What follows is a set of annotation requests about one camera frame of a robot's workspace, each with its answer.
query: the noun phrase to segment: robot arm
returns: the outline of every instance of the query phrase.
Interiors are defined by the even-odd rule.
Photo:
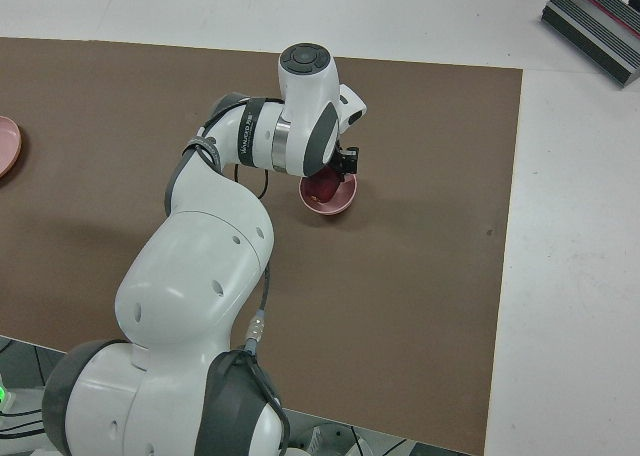
[[[229,348],[238,311],[267,268],[273,228],[258,199],[221,172],[244,164],[309,178],[330,165],[339,181],[349,170],[341,162],[353,157],[339,134],[366,107],[339,85],[320,46],[285,50],[278,75],[283,100],[229,95],[189,141],[165,194],[168,217],[116,296],[130,342],[86,343],[52,373],[43,419],[61,453],[286,451],[286,416],[255,359],[263,313],[247,350]]]

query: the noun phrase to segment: pink bowl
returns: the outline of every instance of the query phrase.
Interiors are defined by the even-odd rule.
[[[18,125],[0,116],[0,177],[11,169],[20,154],[22,138]]]
[[[356,178],[355,174],[345,174],[344,182],[340,183],[336,194],[334,194],[333,197],[326,203],[321,203],[320,201],[316,201],[309,195],[305,182],[305,178],[302,178],[300,180],[299,192],[302,202],[311,211],[314,211],[318,214],[323,214],[325,216],[333,216],[334,214],[341,213],[349,206],[351,206],[351,203],[353,203],[353,198],[355,198],[356,191],[358,189],[358,179]]]

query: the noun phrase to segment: red wire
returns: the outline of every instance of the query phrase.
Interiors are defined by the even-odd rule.
[[[625,21],[623,21],[622,19],[618,18],[615,14],[611,13],[607,8],[605,8],[598,1],[596,1],[596,0],[589,0],[589,1],[591,1],[592,4],[594,4],[596,7],[598,7],[603,13],[605,13],[607,16],[609,16],[615,22],[617,22],[618,24],[621,24],[622,26],[627,28],[629,31],[631,31],[631,33],[636,38],[640,38],[640,32],[636,31],[633,27],[629,26]]]

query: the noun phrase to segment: brown paper sheet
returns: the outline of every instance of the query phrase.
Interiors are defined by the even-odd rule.
[[[219,96],[278,96],[276,61],[0,39],[0,114],[24,135],[0,179],[0,334],[62,350],[119,336],[115,292],[183,144]],[[261,361],[291,409],[480,454],[521,71],[337,63],[369,108],[344,136],[361,148],[357,199],[324,218],[271,175]],[[260,189],[260,171],[240,178]]]

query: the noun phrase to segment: white table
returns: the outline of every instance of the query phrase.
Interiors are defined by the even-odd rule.
[[[543,26],[546,1],[0,0],[0,36],[523,68],[485,452],[640,454],[640,83]]]

